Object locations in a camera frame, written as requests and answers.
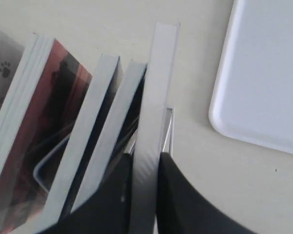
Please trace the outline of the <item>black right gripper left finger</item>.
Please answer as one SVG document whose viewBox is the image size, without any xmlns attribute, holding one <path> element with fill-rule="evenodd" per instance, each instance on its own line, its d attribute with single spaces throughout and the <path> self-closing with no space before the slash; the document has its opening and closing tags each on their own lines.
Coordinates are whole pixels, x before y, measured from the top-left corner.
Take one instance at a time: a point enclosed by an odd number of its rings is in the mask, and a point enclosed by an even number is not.
<svg viewBox="0 0 293 234">
<path fill-rule="evenodd" d="M 45 234 L 126 234 L 131 210 L 132 156 L 123 154 L 102 186 Z"/>
</svg>

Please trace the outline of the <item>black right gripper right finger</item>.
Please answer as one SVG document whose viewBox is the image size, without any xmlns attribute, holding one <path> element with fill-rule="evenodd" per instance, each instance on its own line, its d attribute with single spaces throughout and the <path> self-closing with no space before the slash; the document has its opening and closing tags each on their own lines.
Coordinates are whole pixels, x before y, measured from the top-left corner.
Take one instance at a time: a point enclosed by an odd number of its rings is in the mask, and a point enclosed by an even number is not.
<svg viewBox="0 0 293 234">
<path fill-rule="evenodd" d="M 169 153 L 161 153 L 156 217 L 160 234 L 250 234 L 209 203 L 185 178 Z"/>
</svg>

